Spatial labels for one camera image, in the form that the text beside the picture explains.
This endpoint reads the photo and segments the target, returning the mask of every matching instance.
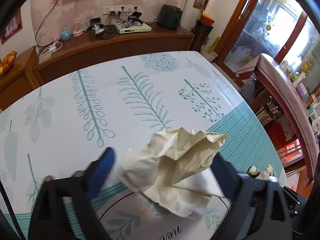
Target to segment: floral wallpaper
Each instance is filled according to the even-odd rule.
[[[31,0],[31,18],[34,32],[43,21],[57,0]],[[152,22],[158,17],[163,4],[178,6],[182,10],[187,0],[59,0],[50,16],[41,27],[36,38],[39,45],[48,44],[52,37],[60,34],[60,28],[68,25],[73,30],[75,20],[85,26],[87,21],[94,17],[103,17],[103,6],[109,5],[134,5],[143,13],[143,21]]]

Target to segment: bowl of fruit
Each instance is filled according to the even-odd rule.
[[[2,59],[2,62],[0,62],[0,75],[7,73],[12,68],[16,56],[17,52],[13,50]]]

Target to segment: wooden cabinet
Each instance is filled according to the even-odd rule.
[[[51,58],[36,63],[33,71],[44,85],[73,71],[118,58],[164,51],[189,50],[194,35],[183,29],[165,29],[152,25],[147,33],[117,34],[114,38],[97,41],[95,36],[84,33],[63,42]]]
[[[15,101],[40,87],[33,73],[37,59],[36,46],[17,56],[12,69],[0,78],[0,108],[5,110]]]

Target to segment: cabinet door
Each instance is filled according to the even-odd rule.
[[[46,84],[84,67],[86,67],[84,56],[82,53],[77,53],[45,66],[39,70],[39,74],[44,81],[44,84]]]
[[[9,86],[0,92],[1,109],[5,110],[15,101],[19,100],[33,89],[26,81],[25,76],[21,76],[13,81]]]
[[[158,37],[130,41],[129,56],[188,50],[192,37]]]
[[[128,57],[129,44],[129,41],[120,41],[84,51],[86,66],[89,67],[102,62]]]

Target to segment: white bucket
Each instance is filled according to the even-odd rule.
[[[201,47],[200,54],[210,63],[218,56],[217,53],[212,51],[210,54],[207,53],[208,47]]]

